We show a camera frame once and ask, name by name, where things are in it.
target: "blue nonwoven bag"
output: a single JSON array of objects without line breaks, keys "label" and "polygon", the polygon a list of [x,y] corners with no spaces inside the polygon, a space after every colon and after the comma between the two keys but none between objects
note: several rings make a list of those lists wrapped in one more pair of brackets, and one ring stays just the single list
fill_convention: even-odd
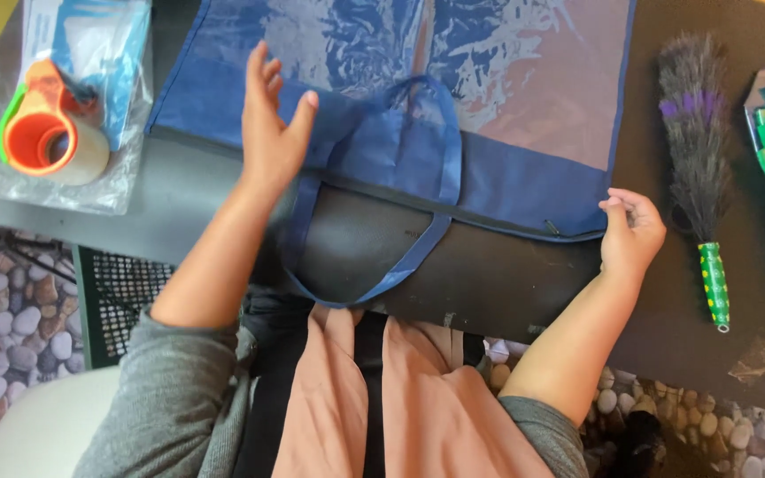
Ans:
[{"label": "blue nonwoven bag", "polygon": [[[320,96],[305,167],[433,212],[362,302],[416,269],[451,220],[555,242],[603,233],[598,202],[610,185],[633,7],[203,0],[148,128],[243,146],[247,57],[267,41],[283,64],[280,116],[290,121],[307,89]],[[289,272],[319,186],[301,180],[281,244]]]}]

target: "gray cardigan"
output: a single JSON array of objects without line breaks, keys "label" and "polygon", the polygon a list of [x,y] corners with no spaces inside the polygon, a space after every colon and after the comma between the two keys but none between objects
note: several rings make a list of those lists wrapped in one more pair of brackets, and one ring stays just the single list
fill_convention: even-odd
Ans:
[{"label": "gray cardigan", "polygon": [[[143,314],[120,362],[120,389],[74,475],[230,478],[254,350],[250,332],[237,325],[175,328]],[[521,397],[501,404],[558,478],[588,476],[568,418]]]}]

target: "hand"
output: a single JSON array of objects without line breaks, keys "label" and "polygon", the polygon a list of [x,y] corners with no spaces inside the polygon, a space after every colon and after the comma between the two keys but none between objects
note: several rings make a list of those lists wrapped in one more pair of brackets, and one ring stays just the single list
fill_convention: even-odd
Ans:
[{"label": "hand", "polygon": [[300,98],[290,125],[276,114],[282,62],[265,63],[268,46],[264,40],[247,60],[247,96],[244,99],[244,171],[241,181],[275,201],[303,165],[309,136],[318,111],[318,95],[307,91]]},{"label": "hand", "polygon": [[605,274],[642,284],[645,270],[663,245],[665,226],[650,199],[611,188],[599,207],[607,212],[607,233],[601,241]]}]

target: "black table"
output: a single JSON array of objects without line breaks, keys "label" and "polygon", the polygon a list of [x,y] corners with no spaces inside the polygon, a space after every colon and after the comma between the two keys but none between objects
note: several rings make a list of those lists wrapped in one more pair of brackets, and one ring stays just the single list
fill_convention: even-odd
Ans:
[{"label": "black table", "polygon": [[[155,0],[156,85],[172,67],[197,7],[197,2]],[[681,31],[714,31],[728,49],[725,90],[733,106],[728,157],[734,162],[734,184],[719,240],[732,331],[721,334],[711,324],[695,245],[670,232],[609,364],[765,407],[765,374],[750,387],[728,376],[755,338],[765,340],[765,178],[741,111],[754,72],[765,66],[765,4],[639,0],[614,185],[650,196],[664,214],[670,210],[670,159],[657,109],[654,59],[662,44]],[[164,132],[147,140],[141,179],[126,216],[0,201],[0,224],[177,263],[239,174],[240,154],[167,136]],[[291,201],[289,192],[271,220],[254,273],[257,282],[288,287],[273,237]],[[315,209],[298,275],[326,299],[354,299],[379,280],[412,244],[415,231],[427,224],[424,212],[327,188]],[[555,245],[453,224],[415,274],[367,306],[529,343],[598,273],[599,263],[597,241]]]}]

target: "plastic bag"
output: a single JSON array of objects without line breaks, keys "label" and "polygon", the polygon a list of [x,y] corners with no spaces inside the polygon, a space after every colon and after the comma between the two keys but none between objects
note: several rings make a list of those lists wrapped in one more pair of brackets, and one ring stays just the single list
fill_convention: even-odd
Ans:
[{"label": "plastic bag", "polygon": [[51,58],[99,94],[112,154],[101,176],[80,186],[31,177],[0,160],[1,199],[126,212],[152,106],[150,10],[149,0],[25,0],[16,8],[0,35],[0,120],[31,63]]}]

